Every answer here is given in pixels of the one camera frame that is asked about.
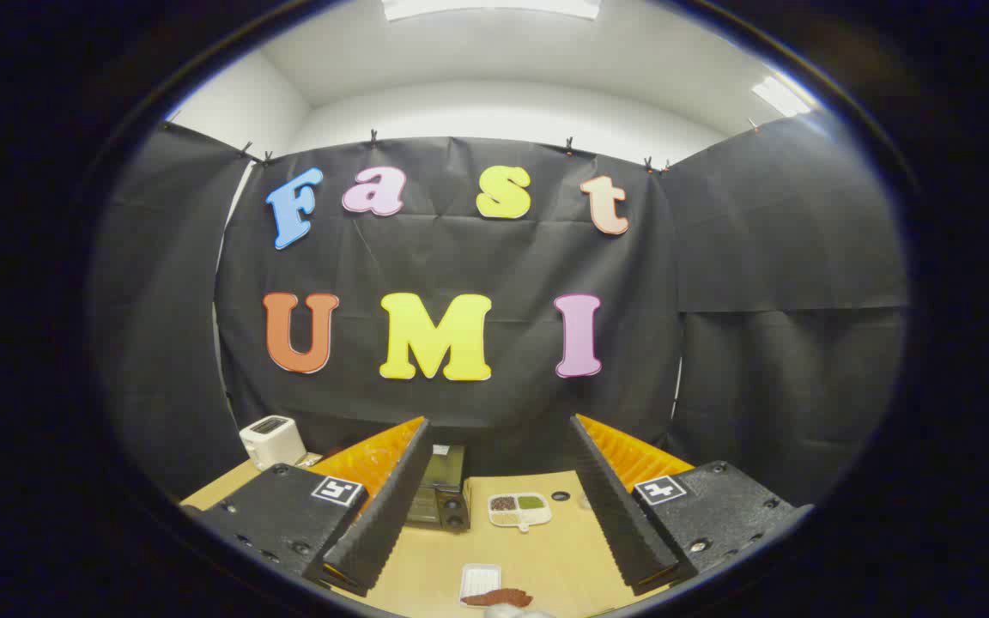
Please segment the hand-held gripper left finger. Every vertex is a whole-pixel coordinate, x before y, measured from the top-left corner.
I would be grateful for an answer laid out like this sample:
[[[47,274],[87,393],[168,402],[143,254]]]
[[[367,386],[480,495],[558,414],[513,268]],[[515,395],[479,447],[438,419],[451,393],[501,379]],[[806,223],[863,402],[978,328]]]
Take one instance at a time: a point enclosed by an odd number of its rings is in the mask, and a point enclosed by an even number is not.
[[[277,463],[195,511],[212,535],[272,571],[365,596],[376,586],[432,457],[424,417],[302,469]]]

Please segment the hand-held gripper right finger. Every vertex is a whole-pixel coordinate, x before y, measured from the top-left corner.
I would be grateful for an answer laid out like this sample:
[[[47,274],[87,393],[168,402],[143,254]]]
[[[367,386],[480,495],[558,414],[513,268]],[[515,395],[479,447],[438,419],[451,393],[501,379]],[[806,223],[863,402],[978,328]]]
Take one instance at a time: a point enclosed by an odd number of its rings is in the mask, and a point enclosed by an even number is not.
[[[569,420],[568,452],[635,595],[725,570],[811,512],[729,462],[692,465],[584,415]]]

